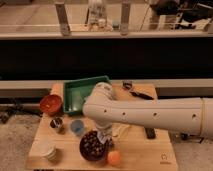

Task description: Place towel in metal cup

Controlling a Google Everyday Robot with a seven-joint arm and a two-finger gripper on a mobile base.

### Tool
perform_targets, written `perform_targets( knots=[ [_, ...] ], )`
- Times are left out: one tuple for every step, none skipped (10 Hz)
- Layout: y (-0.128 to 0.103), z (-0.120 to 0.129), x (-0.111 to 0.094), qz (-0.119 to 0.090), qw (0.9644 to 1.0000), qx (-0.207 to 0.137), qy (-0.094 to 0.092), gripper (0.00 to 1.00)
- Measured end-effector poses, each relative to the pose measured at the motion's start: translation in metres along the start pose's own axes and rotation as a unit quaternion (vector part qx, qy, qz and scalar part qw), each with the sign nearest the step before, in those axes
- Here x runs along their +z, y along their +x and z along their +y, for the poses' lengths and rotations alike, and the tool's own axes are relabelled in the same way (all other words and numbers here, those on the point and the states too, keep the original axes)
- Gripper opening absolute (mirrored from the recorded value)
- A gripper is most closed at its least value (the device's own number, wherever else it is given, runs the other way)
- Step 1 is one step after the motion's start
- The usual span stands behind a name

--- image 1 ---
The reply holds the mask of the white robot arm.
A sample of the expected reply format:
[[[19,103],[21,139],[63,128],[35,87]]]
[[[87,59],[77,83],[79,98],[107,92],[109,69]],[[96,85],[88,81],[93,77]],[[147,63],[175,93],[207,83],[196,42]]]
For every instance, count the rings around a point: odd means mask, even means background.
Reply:
[[[109,83],[99,82],[82,112],[102,134],[112,123],[123,123],[213,139],[213,98],[122,101]]]

